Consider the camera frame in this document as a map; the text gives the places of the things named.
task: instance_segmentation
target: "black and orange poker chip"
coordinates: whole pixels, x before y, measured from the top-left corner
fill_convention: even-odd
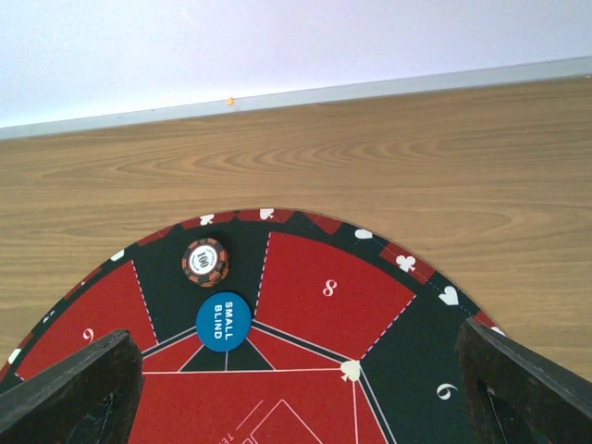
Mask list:
[[[228,252],[212,238],[193,242],[181,261],[185,276],[202,287],[212,287],[228,275]]]

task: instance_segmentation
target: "heart symbol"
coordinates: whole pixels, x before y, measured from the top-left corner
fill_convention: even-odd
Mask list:
[[[443,293],[440,293],[438,297],[444,301],[447,305],[458,305],[459,295],[454,287],[448,286],[444,289]]]
[[[111,260],[113,262],[118,261],[119,259],[121,259],[123,257],[123,255],[126,253],[125,250],[121,250],[120,252],[115,253],[114,255],[111,256]]]
[[[261,220],[267,220],[274,216],[274,209],[273,208],[262,208],[259,210],[259,217]]]
[[[358,239],[372,239],[372,233],[367,229],[358,228],[353,234]]]
[[[360,361],[346,361],[340,367],[340,370],[343,372],[341,379],[344,381],[348,379],[350,381],[358,381],[360,379],[361,369]]]
[[[52,315],[55,313],[55,310],[52,310],[51,312],[49,312],[49,314],[43,318],[43,323],[45,324],[47,322],[47,320],[52,317]]]
[[[409,273],[409,270],[415,271],[415,258],[413,256],[397,256],[397,265],[407,273]]]
[[[12,353],[10,353],[10,356],[8,356],[8,363],[9,364],[13,364],[15,362],[15,360],[17,359],[17,356],[20,355],[20,349],[15,349],[14,351],[12,351]]]
[[[214,215],[200,216],[200,225],[201,226],[210,225],[212,223],[213,218],[214,218]]]

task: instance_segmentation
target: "poker table layout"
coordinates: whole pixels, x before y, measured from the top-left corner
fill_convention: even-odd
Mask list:
[[[228,252],[212,287],[181,266],[206,238]],[[229,326],[223,311],[225,333],[248,324],[229,351],[204,345],[197,316],[220,293],[249,313]],[[205,215],[81,280],[12,352],[0,392],[126,328],[145,377],[130,443],[472,443],[454,350],[467,317],[500,331],[430,264],[368,229],[289,209]]]

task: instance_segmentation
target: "gray baseboard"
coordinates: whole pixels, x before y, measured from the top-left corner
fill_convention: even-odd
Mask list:
[[[402,80],[319,88],[296,92],[235,98],[195,105],[171,106],[133,113],[85,117],[0,128],[0,140],[42,136],[82,130],[97,130],[126,125],[214,116],[284,106],[308,105],[430,91],[474,88],[528,81],[588,77],[592,75],[592,57],[575,58],[507,68],[481,69]]]

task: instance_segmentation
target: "wooden surface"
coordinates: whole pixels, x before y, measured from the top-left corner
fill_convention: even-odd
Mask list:
[[[400,242],[592,379],[587,79],[0,142],[0,354],[122,247],[257,206]]]

